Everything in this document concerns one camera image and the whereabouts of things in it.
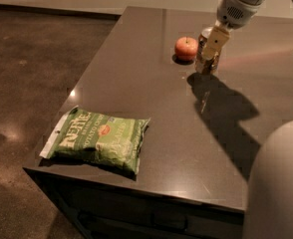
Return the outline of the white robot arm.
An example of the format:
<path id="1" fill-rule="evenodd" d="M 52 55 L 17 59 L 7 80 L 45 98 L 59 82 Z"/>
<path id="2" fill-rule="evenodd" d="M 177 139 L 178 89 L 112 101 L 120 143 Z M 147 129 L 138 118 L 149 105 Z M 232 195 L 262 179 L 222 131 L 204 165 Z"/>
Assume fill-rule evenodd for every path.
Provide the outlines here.
<path id="1" fill-rule="evenodd" d="M 212 60 L 230 31 L 245 26 L 263 2 L 221 0 L 202 58 Z M 248 183 L 242 239 L 293 239 L 293 121 L 276 129 L 257 154 Z"/>

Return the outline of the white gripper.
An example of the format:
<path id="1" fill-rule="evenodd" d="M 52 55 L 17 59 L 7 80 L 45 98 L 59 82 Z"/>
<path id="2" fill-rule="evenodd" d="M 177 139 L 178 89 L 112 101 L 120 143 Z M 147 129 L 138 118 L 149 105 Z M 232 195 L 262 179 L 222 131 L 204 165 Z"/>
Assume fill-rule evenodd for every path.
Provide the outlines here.
<path id="1" fill-rule="evenodd" d="M 221 0 L 217 6 L 215 25 L 201 52 L 202 58 L 206 61 L 212 60 L 229 40 L 229 30 L 245 26 L 258 9 L 259 5 L 252 5 L 242 0 Z"/>

